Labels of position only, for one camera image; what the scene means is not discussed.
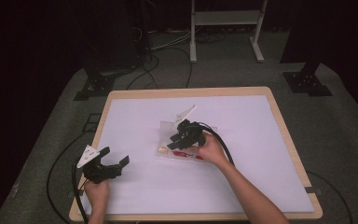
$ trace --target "white object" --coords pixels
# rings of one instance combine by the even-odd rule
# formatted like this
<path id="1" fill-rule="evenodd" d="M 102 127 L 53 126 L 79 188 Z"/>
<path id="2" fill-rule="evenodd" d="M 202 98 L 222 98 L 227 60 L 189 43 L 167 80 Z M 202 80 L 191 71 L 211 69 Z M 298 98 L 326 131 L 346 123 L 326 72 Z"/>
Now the white object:
<path id="1" fill-rule="evenodd" d="M 87 145 L 86 149 L 84 149 L 83 155 L 81 155 L 80 161 L 77 163 L 77 168 L 81 168 L 82 166 L 86 165 L 89 161 L 92 161 L 92 159 L 96 158 L 98 155 L 100 155 L 100 152 Z"/>
<path id="2" fill-rule="evenodd" d="M 175 123 L 173 127 L 177 127 L 183 120 L 187 119 L 188 116 L 197 108 L 196 105 L 191 106 L 189 109 L 185 110 L 184 112 L 176 115 Z"/>

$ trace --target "cord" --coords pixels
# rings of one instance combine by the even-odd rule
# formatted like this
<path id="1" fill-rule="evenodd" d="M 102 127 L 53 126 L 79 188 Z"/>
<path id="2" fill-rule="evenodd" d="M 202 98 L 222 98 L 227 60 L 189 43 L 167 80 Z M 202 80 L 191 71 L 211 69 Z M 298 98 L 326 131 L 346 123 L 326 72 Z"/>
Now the cord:
<path id="1" fill-rule="evenodd" d="M 347 201 L 345 200 L 344 196 L 342 196 L 342 194 L 339 192 L 339 190 L 338 190 L 336 187 L 334 187 L 334 185 L 333 185 L 330 181 L 328 181 L 326 178 L 322 177 L 321 175 L 315 174 L 314 172 L 309 171 L 309 170 L 306 170 L 306 172 L 307 172 L 308 174 L 310 174 L 310 175 L 314 175 L 314 176 L 316 176 L 316 177 L 322 179 L 327 185 L 329 185 L 329 186 L 333 189 L 333 191 L 336 192 L 336 194 L 339 196 L 339 198 L 341 199 L 341 201 L 344 203 L 345 208 L 346 208 L 347 213 L 348 213 L 348 219 L 350 220 L 350 223 L 352 224 L 352 223 L 353 223 L 353 217 L 352 217 L 352 214 L 351 214 L 351 209 L 350 209 L 350 207 L 348 206 L 348 203 L 347 203 Z"/>
<path id="2" fill-rule="evenodd" d="M 151 82 L 147 83 L 147 85 L 144 86 L 144 90 L 147 90 L 147 87 L 150 86 L 151 84 L 154 84 L 154 82 L 151 81 Z"/>
<path id="3" fill-rule="evenodd" d="M 146 73 L 149 74 L 149 76 L 152 78 L 153 83 L 156 85 L 157 89 L 159 89 L 156 80 L 154 79 L 154 77 L 153 77 L 153 75 L 150 73 L 150 71 L 145 68 L 145 64 L 144 64 L 144 63 L 142 64 L 142 67 L 143 67 L 143 69 L 146 71 Z"/>
<path id="4" fill-rule="evenodd" d="M 188 125 L 188 126 L 186 126 L 186 129 L 191 129 L 191 128 L 199 129 L 199 128 L 201 128 L 203 131 L 206 131 L 206 132 L 212 134 L 214 137 L 216 137 L 216 139 L 219 141 L 220 145 L 222 146 L 223 150 L 225 151 L 229 162 L 232 165 L 235 166 L 234 160 L 232 160 L 232 157 L 231 157 L 231 153 L 229 152 L 228 147 L 226 146 L 225 142 L 220 137 L 220 135 L 217 134 L 214 130 L 212 130 L 212 128 L 210 128 L 208 125 L 205 125 L 205 126 L 201 125 L 201 124 L 204 124 L 204 123 L 197 123 L 197 124 L 196 125 Z"/>
<path id="5" fill-rule="evenodd" d="M 80 186 L 80 189 L 82 189 L 84 187 L 84 185 L 87 183 L 87 181 L 89 181 L 87 178 L 86 180 L 83 182 L 83 184 Z"/>
<path id="6" fill-rule="evenodd" d="M 214 2 L 213 10 L 215 10 L 215 8 L 216 8 L 218 2 L 219 2 L 218 0 L 217 0 L 216 2 Z M 206 7 L 205 11 L 209 11 L 209 7 L 211 6 L 211 3 L 212 3 L 212 0 L 209 1 L 208 6 Z M 203 26 L 198 27 L 198 28 L 196 29 L 196 31 L 195 31 L 195 34 L 196 34 L 200 29 L 202 29 L 202 27 L 203 27 Z M 155 49 L 164 49 L 164 48 L 167 48 L 167 47 L 169 47 L 169 46 L 179 44 L 180 42 L 183 42 L 183 41 L 189 39 L 190 36 L 191 36 L 191 32 L 188 32 L 187 34 L 185 34 L 185 35 L 183 35 L 183 36 L 181 36 L 181 37 L 179 37 L 179 38 L 177 38 L 177 39 L 174 39 L 173 41 L 171 41 L 171 42 L 169 42 L 169 43 L 167 43 L 167 44 L 164 44 L 164 45 L 161 45 L 161 46 L 157 46 L 157 47 L 153 47 L 153 48 L 151 48 L 151 49 L 152 49 L 152 50 L 155 50 Z"/>
<path id="7" fill-rule="evenodd" d="M 153 71 L 153 70 L 159 65 L 159 58 L 158 58 L 157 56 L 153 55 L 153 54 L 152 54 L 151 56 L 157 60 L 156 65 L 154 65 L 150 70 L 146 70 L 146 72 L 142 73 L 141 75 L 139 75 L 138 77 L 136 77 L 135 79 L 133 79 L 132 82 L 127 86 L 126 90 L 129 90 L 129 89 L 130 89 L 130 86 L 131 86 L 138 78 L 140 78 L 140 77 L 142 77 L 142 76 L 144 76 L 144 75 L 146 75 L 146 74 L 149 74 L 149 75 L 151 76 L 150 72 Z"/>
<path id="8" fill-rule="evenodd" d="M 110 79 L 110 78 L 117 78 L 117 77 L 120 77 L 120 76 L 124 76 L 124 75 L 130 74 L 130 73 L 133 73 L 136 69 L 138 69 L 138 67 L 139 67 L 139 65 L 136 65 L 133 68 L 130 68 L 128 70 L 119 71 L 117 73 L 114 73 L 114 74 L 111 74 L 111 75 L 106 75 L 104 77 L 107 77 L 108 79 Z"/>
<path id="9" fill-rule="evenodd" d="M 63 151 L 60 153 L 60 155 L 57 157 L 57 159 L 53 162 L 53 164 L 51 165 L 51 168 L 48 172 L 48 180 L 47 180 L 47 183 L 46 183 L 46 194 L 48 196 L 48 202 L 50 203 L 51 205 L 51 208 L 54 210 L 54 212 L 57 214 L 57 216 L 60 217 L 60 219 L 65 222 L 65 223 L 68 223 L 69 224 L 69 221 L 66 220 L 66 218 L 58 211 L 57 207 L 54 205 L 54 202 L 52 201 L 51 197 L 50 197 L 50 191 L 49 191 L 49 183 L 50 183 L 50 177 L 51 177 L 51 174 L 54 170 L 54 167 L 55 165 L 57 164 L 57 161 L 61 158 L 61 156 L 63 155 L 64 152 L 66 152 L 68 150 L 68 148 L 74 143 L 76 142 L 78 139 L 80 139 L 84 134 L 86 134 L 88 132 L 83 132 L 82 134 L 80 134 L 77 138 L 75 138 L 71 143 L 69 143 L 64 149 Z"/>
<path id="10" fill-rule="evenodd" d="M 138 27 L 131 27 L 132 30 L 137 30 L 139 31 L 139 38 L 138 38 L 138 41 L 142 39 L 142 30 L 139 29 Z"/>
<path id="11" fill-rule="evenodd" d="M 209 128 L 209 129 L 212 129 L 208 124 L 206 124 L 206 123 L 202 123 L 202 122 L 199 122 L 199 124 L 200 125 L 203 125 L 203 126 L 206 126 L 207 128 Z"/>
<path id="12" fill-rule="evenodd" d="M 80 200 L 79 190 L 76 186 L 76 166 L 77 166 L 77 163 L 80 161 L 80 158 L 81 157 L 78 157 L 75 160 L 74 164 L 72 164 L 72 187 L 74 189 L 74 194 L 75 194 L 77 205 L 80 210 L 80 214 L 83 217 L 84 222 L 87 224 L 87 223 L 89 223 L 89 219 L 87 217 L 86 211 L 84 211 L 83 204 L 81 203 L 81 200 Z"/>

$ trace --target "table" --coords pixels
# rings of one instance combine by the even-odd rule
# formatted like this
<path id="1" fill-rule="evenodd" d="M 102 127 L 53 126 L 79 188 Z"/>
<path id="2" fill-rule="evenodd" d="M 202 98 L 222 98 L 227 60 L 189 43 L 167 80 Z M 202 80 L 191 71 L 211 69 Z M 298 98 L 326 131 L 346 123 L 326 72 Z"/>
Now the table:
<path id="1" fill-rule="evenodd" d="M 108 124 L 108 122 L 109 122 L 108 120 L 110 119 L 110 117 L 108 116 L 109 109 L 111 108 L 112 105 L 117 104 L 117 102 L 125 103 L 126 100 L 131 100 L 132 103 L 135 103 L 137 101 L 153 100 L 153 99 L 165 100 L 164 102 L 167 102 L 166 101 L 167 99 L 174 101 L 174 100 L 179 100 L 179 99 L 184 99 L 184 100 L 185 99 L 199 99 L 200 97 L 208 98 L 209 100 L 212 99 L 209 97 L 223 97 L 222 99 L 226 100 L 227 98 L 225 98 L 225 97 L 234 97 L 235 98 L 236 96 L 239 96 L 239 97 L 260 96 L 260 97 L 265 97 L 268 100 L 269 108 L 273 115 L 272 117 L 276 122 L 276 125 L 279 129 L 280 134 L 282 135 L 282 140 L 284 142 L 285 148 L 287 149 L 288 155 L 290 156 L 290 160 L 295 167 L 295 173 L 299 177 L 300 184 L 306 189 L 311 189 L 311 183 L 307 177 L 307 174 L 304 170 L 302 162 L 301 162 L 300 158 L 298 157 L 295 145 L 290 137 L 290 133 L 288 132 L 287 127 L 284 124 L 279 107 L 274 100 L 272 92 L 267 87 L 205 88 L 205 89 L 184 89 L 184 90 L 175 89 L 175 90 L 152 90 L 152 91 L 112 91 L 109 94 L 108 99 L 106 101 L 106 105 L 103 110 L 101 121 L 98 126 L 97 133 L 95 134 L 95 138 L 93 140 L 92 146 L 98 147 L 98 145 L 101 142 L 105 141 L 104 139 L 106 139 L 106 137 L 103 137 L 103 136 L 106 135 L 106 132 L 104 132 L 103 130 L 104 130 L 104 128 L 105 129 L 111 128 L 111 127 L 109 127 L 109 124 Z M 133 144 L 133 141 L 129 142 L 128 148 L 131 148 L 132 144 Z M 235 153 L 236 153 L 235 151 L 234 151 L 234 153 L 231 152 L 231 154 L 233 155 L 233 159 L 237 164 L 238 161 L 236 161 L 236 158 L 238 158 L 238 157 L 235 157 Z M 133 172 L 141 173 L 142 172 L 139 169 L 134 169 L 134 168 L 131 169 L 130 168 L 131 163 L 132 163 L 133 167 L 136 167 L 137 162 L 140 163 L 140 161 L 137 161 L 137 160 L 131 161 L 129 164 L 129 167 L 124 168 L 123 176 L 119 176 L 118 178 L 114 179 L 113 182 L 111 182 L 111 183 L 117 184 L 117 186 L 115 186 L 116 192 L 120 191 L 120 184 L 123 184 L 126 182 L 127 182 L 126 184 L 128 184 L 134 180 L 129 177 L 131 173 L 133 173 Z M 83 183 L 83 181 L 84 181 L 84 177 L 82 176 L 82 180 L 80 180 L 80 183 Z M 284 214 L 289 219 L 316 219 L 316 218 L 319 218 L 322 216 L 322 214 L 323 214 L 322 207 L 320 206 L 315 193 L 311 192 L 311 193 L 307 193 L 306 195 L 308 195 L 314 210 L 311 212 L 284 212 Z M 122 200 L 122 199 L 120 199 L 121 195 L 116 195 L 116 197 L 117 197 L 118 201 Z M 147 205 L 144 207 L 144 211 L 146 211 L 148 209 L 149 204 L 151 205 L 151 202 L 146 202 L 146 203 L 147 203 Z M 71 207 L 69 217 L 74 221 L 82 220 L 81 215 L 78 214 L 78 207 L 77 207 L 75 200 Z M 243 212 L 209 213 L 209 212 L 205 212 L 205 211 L 202 211 L 202 212 L 196 211 L 194 213 L 192 213 L 192 212 L 190 212 L 190 213 L 189 212 L 183 212 L 183 213 L 182 212 L 180 212 L 180 213 L 165 212 L 165 213 L 161 213 L 161 214 L 157 214 L 157 213 L 150 214 L 147 212 L 143 213 L 141 211 L 137 214 L 135 214 L 133 212 L 132 213 L 129 212 L 128 214 L 124 214 L 122 212 L 120 212 L 119 214 L 108 214 L 108 215 L 106 215 L 106 219 L 107 220 L 115 220 L 115 221 L 152 221 L 152 220 L 155 220 L 155 221 L 164 221 L 164 220 L 184 221 L 184 220 L 239 220 L 239 219 L 247 219 L 247 217 Z"/>

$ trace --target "person's hand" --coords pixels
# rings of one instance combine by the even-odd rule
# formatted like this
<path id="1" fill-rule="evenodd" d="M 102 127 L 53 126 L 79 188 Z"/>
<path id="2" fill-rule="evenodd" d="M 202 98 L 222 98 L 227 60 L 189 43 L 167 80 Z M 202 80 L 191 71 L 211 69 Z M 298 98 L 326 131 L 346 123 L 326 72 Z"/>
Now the person's hand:
<path id="1" fill-rule="evenodd" d="M 202 133 L 205 138 L 205 144 L 202 147 L 189 147 L 187 152 L 200 155 L 206 161 L 213 163 L 214 165 L 220 165 L 228 161 L 226 155 L 220 146 L 219 141 L 209 133 Z"/>
<path id="2" fill-rule="evenodd" d="M 88 181 L 84 185 L 84 190 L 92 208 L 89 223 L 103 223 L 110 194 L 109 181 L 105 179 L 99 184 Z"/>

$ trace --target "gray carpet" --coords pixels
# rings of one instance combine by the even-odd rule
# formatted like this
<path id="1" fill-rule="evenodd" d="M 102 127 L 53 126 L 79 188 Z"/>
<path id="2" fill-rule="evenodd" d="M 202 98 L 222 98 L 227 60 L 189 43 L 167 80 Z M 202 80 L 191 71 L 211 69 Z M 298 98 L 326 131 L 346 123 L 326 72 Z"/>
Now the gray carpet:
<path id="1" fill-rule="evenodd" d="M 358 223 L 358 105 L 342 85 L 339 76 L 321 65 L 316 75 L 333 96 L 309 97 L 292 93 L 282 72 L 299 71 L 302 63 L 280 64 L 288 33 L 262 32 L 260 48 L 264 63 L 257 63 L 249 43 L 251 34 L 227 34 L 226 39 L 209 45 L 197 45 L 198 61 L 192 66 L 189 88 L 270 87 L 298 154 L 306 170 L 330 181 L 348 203 L 354 223 Z M 178 36 L 152 35 L 158 46 Z M 188 44 L 176 46 L 188 52 Z M 151 73 L 160 89 L 186 86 L 190 71 L 187 56 L 180 50 L 155 53 L 159 65 Z M 125 90 L 143 73 L 142 69 L 117 78 L 114 90 Z M 84 70 L 74 74 L 51 113 L 34 149 L 24 164 L 18 186 L 8 195 L 0 211 L 0 223 L 63 223 L 51 209 L 46 194 L 48 171 L 82 129 L 91 113 L 102 113 L 106 97 L 74 101 L 87 79 Z M 131 89 L 155 89 L 150 76 L 143 76 Z M 50 179 L 50 194 L 58 210 L 67 218 L 73 201 L 71 165 L 94 133 L 84 133 L 58 160 Z M 349 223 L 338 195 L 321 178 L 309 175 L 318 191 L 324 216 L 318 220 L 293 220 L 291 223 Z"/>

